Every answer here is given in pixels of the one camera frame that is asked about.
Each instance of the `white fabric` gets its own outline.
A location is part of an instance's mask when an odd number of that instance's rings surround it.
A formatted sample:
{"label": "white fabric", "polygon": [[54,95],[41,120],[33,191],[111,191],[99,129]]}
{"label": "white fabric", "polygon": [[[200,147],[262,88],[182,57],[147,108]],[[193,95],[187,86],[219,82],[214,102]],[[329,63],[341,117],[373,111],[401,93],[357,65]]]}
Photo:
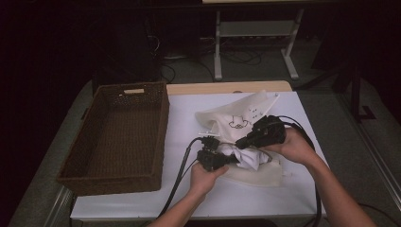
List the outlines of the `white fabric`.
{"label": "white fabric", "polygon": [[[247,184],[264,186],[280,185],[282,168],[276,156],[272,162],[270,157],[254,148],[239,149],[234,146],[235,141],[252,131],[253,123],[268,114],[269,109],[279,96],[268,97],[266,91],[241,98],[233,103],[217,107],[212,110],[197,112],[198,122],[209,129],[208,133],[216,135],[222,143],[218,151],[225,155],[234,154],[239,161],[236,166],[231,165],[226,177]],[[266,174],[269,180],[259,180]]]}

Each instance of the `wicker basket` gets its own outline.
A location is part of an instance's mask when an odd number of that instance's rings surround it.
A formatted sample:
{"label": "wicker basket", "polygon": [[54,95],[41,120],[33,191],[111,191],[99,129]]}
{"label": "wicker basket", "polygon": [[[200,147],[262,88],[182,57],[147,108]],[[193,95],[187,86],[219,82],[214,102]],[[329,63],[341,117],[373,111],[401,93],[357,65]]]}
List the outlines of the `wicker basket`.
{"label": "wicker basket", "polygon": [[57,181],[79,196],[159,190],[168,110],[163,82],[99,87]]}

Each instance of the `floor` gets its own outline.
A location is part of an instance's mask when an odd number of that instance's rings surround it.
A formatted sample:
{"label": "floor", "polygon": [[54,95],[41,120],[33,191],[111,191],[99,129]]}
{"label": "floor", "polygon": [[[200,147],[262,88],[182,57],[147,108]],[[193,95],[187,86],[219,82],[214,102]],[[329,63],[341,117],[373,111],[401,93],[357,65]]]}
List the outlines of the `floor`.
{"label": "floor", "polygon": [[[204,54],[195,59],[189,59],[179,52],[168,55],[162,70],[165,80],[171,83],[213,82],[213,53],[210,51],[212,44],[213,41],[205,40]],[[321,70],[310,69],[320,42],[300,40],[295,43],[291,54],[300,78],[296,81],[290,79],[280,53],[284,44],[285,40],[274,39],[248,40],[245,43],[236,40],[227,41],[226,46],[222,48],[224,57],[222,81],[287,80],[292,87],[297,87],[323,73]],[[333,93],[331,85],[334,80],[335,77],[323,81],[308,91],[299,91],[299,97],[328,163],[344,187],[358,202],[366,204],[363,208],[378,226],[396,226],[390,218],[371,206],[401,223],[401,206],[399,201],[394,201],[397,197],[392,193],[399,192],[401,183],[401,165],[397,162],[401,159],[399,136],[401,127],[380,102],[375,88],[366,81],[362,81],[361,106],[368,106],[374,112],[376,119],[363,120],[361,124],[356,123],[347,110],[349,89],[343,95]],[[84,108],[90,101],[90,94],[91,86],[88,83],[70,110],[70,114],[75,118],[70,115],[66,120],[72,119],[69,117],[78,119],[79,113],[75,113],[74,108]],[[67,136],[72,137],[74,131],[75,129],[70,129],[70,134]],[[59,138],[60,141],[57,141],[58,138],[55,138],[54,146],[57,143],[68,144],[68,140],[62,141]],[[388,184],[384,180],[383,172],[386,171],[383,169],[387,169],[398,181]],[[53,222],[54,226],[122,227],[144,224],[131,221],[71,221],[68,218],[68,202],[65,202],[63,207],[60,216]],[[23,218],[24,215],[14,217],[10,226],[24,226]],[[274,218],[272,221],[277,226],[284,227],[304,226],[308,220],[309,218]],[[329,226],[329,223],[323,219],[319,226]]]}

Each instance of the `black power cord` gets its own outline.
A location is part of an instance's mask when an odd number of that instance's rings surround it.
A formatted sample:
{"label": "black power cord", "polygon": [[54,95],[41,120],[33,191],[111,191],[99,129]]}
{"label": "black power cord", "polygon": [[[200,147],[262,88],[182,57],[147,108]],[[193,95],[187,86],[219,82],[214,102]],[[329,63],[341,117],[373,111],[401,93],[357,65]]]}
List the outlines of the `black power cord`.
{"label": "black power cord", "polygon": [[181,180],[183,179],[183,174],[184,174],[183,171],[185,169],[186,161],[188,160],[189,151],[191,151],[192,145],[198,140],[202,140],[202,138],[201,137],[195,138],[194,140],[191,141],[191,143],[189,143],[188,148],[186,148],[185,154],[183,156],[183,161],[181,163],[181,167],[178,172],[177,179],[174,183],[173,188],[171,189],[170,196],[167,199],[165,207],[163,208],[162,212],[160,212],[160,214],[157,218],[159,218],[161,215],[163,215],[166,212],[166,210],[168,209],[168,206],[171,204],[171,201],[174,198],[175,192],[177,191],[177,188],[180,185]]}
{"label": "black power cord", "polygon": [[[291,119],[292,121],[294,121],[295,123],[288,123],[288,122],[275,122],[272,124],[284,124],[284,125],[288,125],[291,126],[293,129],[295,129],[296,131],[298,131],[306,140],[306,142],[310,145],[310,147],[315,150],[315,146],[313,145],[312,140],[309,138],[309,136],[307,135],[306,131],[304,130],[304,128],[301,126],[300,123],[298,123],[296,120],[292,119],[291,117],[288,116],[278,116],[280,117],[284,117],[284,118],[288,118]],[[314,218],[314,222],[313,222],[313,227],[317,227],[319,225],[319,222],[321,221],[322,218],[322,200],[321,200],[321,196],[319,194],[318,188],[315,185],[315,197],[316,197],[316,217]]]}
{"label": "black power cord", "polygon": [[166,64],[161,64],[161,66],[170,69],[171,72],[172,72],[172,74],[173,74],[173,76],[171,77],[171,79],[168,79],[168,78],[167,78],[165,75],[163,75],[163,73],[161,72],[162,78],[165,79],[165,80],[167,81],[167,84],[173,83],[173,80],[174,80],[174,78],[176,77],[176,71],[175,71],[175,69],[174,69],[173,67],[169,66],[169,65],[166,65]]}
{"label": "black power cord", "polygon": [[361,203],[361,202],[358,202],[357,204],[360,205],[360,206],[368,207],[368,208],[370,208],[370,209],[373,209],[373,210],[377,211],[378,213],[380,213],[380,214],[382,214],[383,216],[385,216],[386,218],[388,218],[395,226],[401,227],[401,224],[398,223],[394,218],[392,218],[392,217],[391,217],[389,214],[387,214],[386,212],[384,212],[384,211],[382,211],[382,210],[380,210],[380,209],[378,209],[378,208],[376,208],[376,207],[374,207],[374,206],[372,206],[372,205],[369,205],[369,204],[365,204],[365,203]]}

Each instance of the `finger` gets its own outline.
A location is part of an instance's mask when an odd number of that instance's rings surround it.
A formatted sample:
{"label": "finger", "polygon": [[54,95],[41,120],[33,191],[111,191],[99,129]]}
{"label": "finger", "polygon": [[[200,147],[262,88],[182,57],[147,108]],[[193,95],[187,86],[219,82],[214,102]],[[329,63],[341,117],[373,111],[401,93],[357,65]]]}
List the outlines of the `finger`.
{"label": "finger", "polygon": [[219,177],[219,176],[223,175],[224,173],[226,173],[228,171],[228,169],[229,169],[228,166],[223,166],[223,167],[215,170],[213,173],[216,175],[216,177]]}

